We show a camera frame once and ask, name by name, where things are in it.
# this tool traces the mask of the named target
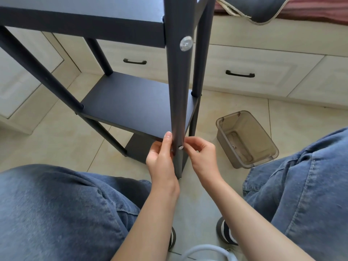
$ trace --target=white cable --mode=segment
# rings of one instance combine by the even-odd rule
[[[189,250],[187,250],[181,256],[181,261],[185,261],[185,259],[189,255],[192,255],[195,252],[203,251],[203,250],[211,250],[211,251],[219,252],[219,253],[223,254],[224,256],[226,256],[228,261],[238,261],[236,256],[233,253],[230,253],[227,250],[225,250],[219,246],[216,246],[216,245],[196,245],[196,246],[190,248]]]

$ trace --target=drawer handle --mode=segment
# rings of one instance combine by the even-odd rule
[[[254,78],[255,74],[254,73],[250,73],[249,75],[243,75],[243,74],[235,74],[232,73],[231,71],[226,71],[227,75],[232,75],[232,76],[238,76],[238,77],[245,77],[245,78]]]
[[[142,61],[142,62],[134,62],[134,61],[128,61],[127,58],[123,59],[124,63],[130,63],[130,64],[139,64],[139,65],[145,65],[147,61]]]

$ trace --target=plastic bin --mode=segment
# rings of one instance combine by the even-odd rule
[[[252,168],[279,155],[272,139],[248,111],[221,117],[216,127],[216,137],[234,168]]]

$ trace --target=drawer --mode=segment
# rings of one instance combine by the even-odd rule
[[[290,98],[348,105],[348,58],[325,56]]]
[[[113,70],[137,77],[168,81],[165,49],[106,40],[98,40],[98,43]],[[146,64],[125,63],[124,59],[137,63],[146,61]]]
[[[323,57],[210,45],[204,86],[287,96]]]

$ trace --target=silver bolt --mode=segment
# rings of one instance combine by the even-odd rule
[[[180,49],[181,49],[181,51],[188,51],[192,48],[193,44],[194,44],[194,41],[193,41],[192,37],[185,36],[180,41]]]

